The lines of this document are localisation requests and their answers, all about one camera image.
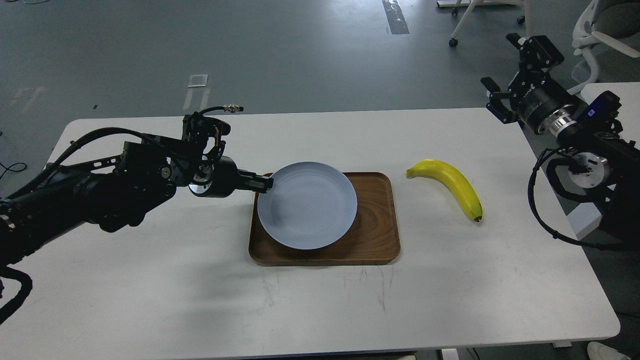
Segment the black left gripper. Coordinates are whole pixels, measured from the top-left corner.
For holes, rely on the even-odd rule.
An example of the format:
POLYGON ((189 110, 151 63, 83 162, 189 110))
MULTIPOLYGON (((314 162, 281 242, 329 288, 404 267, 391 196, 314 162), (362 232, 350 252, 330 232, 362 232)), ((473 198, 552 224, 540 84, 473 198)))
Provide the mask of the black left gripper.
POLYGON ((228 156, 220 157, 215 164, 198 166, 189 190, 199 198, 226 198, 235 190, 266 194, 274 187, 274 178, 267 175, 238 170, 228 156))

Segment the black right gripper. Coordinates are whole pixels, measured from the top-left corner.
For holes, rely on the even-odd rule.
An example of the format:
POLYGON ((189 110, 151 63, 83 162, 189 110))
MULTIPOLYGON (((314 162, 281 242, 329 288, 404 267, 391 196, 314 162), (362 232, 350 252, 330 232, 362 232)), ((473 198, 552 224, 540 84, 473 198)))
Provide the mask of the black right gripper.
POLYGON ((480 78, 487 90, 486 108, 501 123, 521 122, 536 135, 549 129, 553 114, 565 113, 573 119, 586 108, 586 103, 571 95, 551 78, 550 71, 565 61, 565 57, 546 35, 528 38, 509 33, 506 40, 518 50, 518 71, 506 91, 493 78, 480 78), (509 100, 509 107, 504 101, 509 100))

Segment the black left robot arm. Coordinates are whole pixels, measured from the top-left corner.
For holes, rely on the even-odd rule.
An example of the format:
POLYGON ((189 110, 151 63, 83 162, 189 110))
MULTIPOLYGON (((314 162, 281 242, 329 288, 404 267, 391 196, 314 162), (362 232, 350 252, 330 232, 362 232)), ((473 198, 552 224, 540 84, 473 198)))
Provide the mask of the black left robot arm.
POLYGON ((33 289, 30 276, 12 265, 82 224, 96 224, 114 233, 139 226, 146 214, 188 188, 199 198, 226 198, 234 191, 267 193, 274 180, 241 170, 224 155, 231 126, 208 113, 242 112, 236 104, 218 105, 186 114, 179 138, 121 127, 92 130, 70 146, 33 180, 1 199, 1 278, 20 284, 16 296, 1 307, 7 321, 33 289), (122 153, 64 165, 64 161, 94 141, 130 135, 122 153))

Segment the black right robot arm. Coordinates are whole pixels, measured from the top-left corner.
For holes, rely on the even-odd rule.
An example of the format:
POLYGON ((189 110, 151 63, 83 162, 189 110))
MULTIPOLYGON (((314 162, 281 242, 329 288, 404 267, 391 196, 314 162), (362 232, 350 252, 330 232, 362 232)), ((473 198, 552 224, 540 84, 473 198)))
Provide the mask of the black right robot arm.
POLYGON ((602 251, 639 250, 640 155, 634 141, 621 138, 619 96, 604 91, 586 103, 553 80, 550 70, 564 57, 544 35, 524 38, 506 35, 518 50, 518 71, 506 89, 491 77, 480 82, 487 89, 486 108, 501 123, 520 123, 537 135, 550 135, 556 148, 537 157, 526 196, 539 225, 554 239, 602 251), (585 243, 551 228, 535 202, 538 171, 544 169, 553 191, 577 203, 601 210, 597 228, 615 243, 585 243))

